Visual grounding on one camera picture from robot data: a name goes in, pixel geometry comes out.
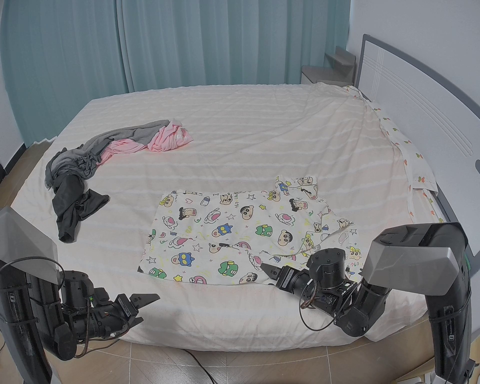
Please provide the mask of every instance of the gray garment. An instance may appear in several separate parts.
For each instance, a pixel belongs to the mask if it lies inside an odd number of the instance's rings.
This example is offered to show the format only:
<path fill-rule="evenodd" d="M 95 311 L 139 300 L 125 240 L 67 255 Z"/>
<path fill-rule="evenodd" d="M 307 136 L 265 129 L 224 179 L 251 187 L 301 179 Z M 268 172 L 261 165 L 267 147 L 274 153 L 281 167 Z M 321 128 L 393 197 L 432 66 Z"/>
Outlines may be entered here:
<path fill-rule="evenodd" d="M 147 145 L 157 132 L 170 124 L 169 120 L 158 120 L 151 123 L 128 128 L 114 129 L 92 137 L 78 148 L 58 152 L 47 164 L 45 169 L 45 186 L 53 186 L 54 180 L 64 174 L 76 174 L 82 179 L 91 178 L 100 162 L 104 149 L 112 142 L 122 139 L 131 139 L 137 143 Z"/>

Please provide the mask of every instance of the headboard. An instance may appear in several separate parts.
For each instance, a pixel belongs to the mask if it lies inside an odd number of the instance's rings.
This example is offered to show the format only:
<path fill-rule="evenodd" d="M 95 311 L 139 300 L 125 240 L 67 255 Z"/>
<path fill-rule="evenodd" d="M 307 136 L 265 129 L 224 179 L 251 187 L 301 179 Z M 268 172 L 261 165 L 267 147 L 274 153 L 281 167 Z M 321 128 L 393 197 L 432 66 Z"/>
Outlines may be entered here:
<path fill-rule="evenodd" d="M 480 269 L 480 106 L 432 68 L 363 35 L 355 86 L 378 102 L 433 170 L 444 214 L 468 236 L 472 276 Z"/>

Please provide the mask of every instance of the bed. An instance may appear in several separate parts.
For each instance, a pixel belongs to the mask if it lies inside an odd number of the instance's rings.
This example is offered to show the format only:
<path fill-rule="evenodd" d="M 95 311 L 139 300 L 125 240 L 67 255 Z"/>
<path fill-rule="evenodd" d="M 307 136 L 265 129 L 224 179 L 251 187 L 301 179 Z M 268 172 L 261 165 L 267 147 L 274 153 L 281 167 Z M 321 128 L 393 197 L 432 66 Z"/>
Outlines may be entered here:
<path fill-rule="evenodd" d="M 384 120 L 385 113 L 381 104 L 322 83 L 181 87 L 92 100 L 45 152 L 12 207 L 56 241 L 65 269 L 88 273 L 111 296 L 160 295 L 142 309 L 145 321 L 125 340 L 225 351 L 347 344 L 354 339 L 337 327 L 319 333 L 306 329 L 298 300 L 274 287 L 159 281 L 136 270 L 159 197 L 174 189 L 264 190 L 279 174 L 315 174 L 318 195 L 356 223 L 365 256 L 384 228 L 412 222 L 412 206 L 416 222 L 444 218 L 437 206 L 425 203 L 423 190 L 409 191 L 402 152 L 381 126 L 395 119 Z M 44 186 L 52 156 L 101 132 L 172 118 L 194 141 L 170 152 L 115 156 L 101 166 L 87 188 L 109 194 L 110 202 L 78 226 L 75 243 L 59 242 L 53 192 Z M 425 310 L 423 296 L 393 291 L 366 336 L 380 340 Z M 314 326 L 328 322 L 319 311 L 305 317 Z"/>

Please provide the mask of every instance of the star print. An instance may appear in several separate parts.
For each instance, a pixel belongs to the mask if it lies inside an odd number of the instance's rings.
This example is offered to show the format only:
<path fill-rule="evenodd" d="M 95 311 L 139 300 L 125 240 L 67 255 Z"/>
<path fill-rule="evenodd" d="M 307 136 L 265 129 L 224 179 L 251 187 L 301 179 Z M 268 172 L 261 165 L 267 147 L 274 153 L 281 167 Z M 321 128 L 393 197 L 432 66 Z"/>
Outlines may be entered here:
<path fill-rule="evenodd" d="M 194 245 L 194 246 L 193 246 L 193 250 L 194 250 L 194 251 L 200 252 L 200 249 L 203 249 L 203 247 L 200 246 L 200 243 L 198 243 L 197 245 Z"/>

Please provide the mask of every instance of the nightstand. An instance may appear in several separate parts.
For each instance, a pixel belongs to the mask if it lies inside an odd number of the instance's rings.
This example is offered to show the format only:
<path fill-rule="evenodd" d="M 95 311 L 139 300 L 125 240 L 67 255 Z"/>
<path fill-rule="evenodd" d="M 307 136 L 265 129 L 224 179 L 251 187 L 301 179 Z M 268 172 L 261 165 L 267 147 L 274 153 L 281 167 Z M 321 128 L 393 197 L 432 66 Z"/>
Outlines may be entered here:
<path fill-rule="evenodd" d="M 340 87 L 353 85 L 355 55 L 336 47 L 335 54 L 325 53 L 325 56 L 333 68 L 303 65 L 301 68 L 301 84 L 326 83 Z"/>

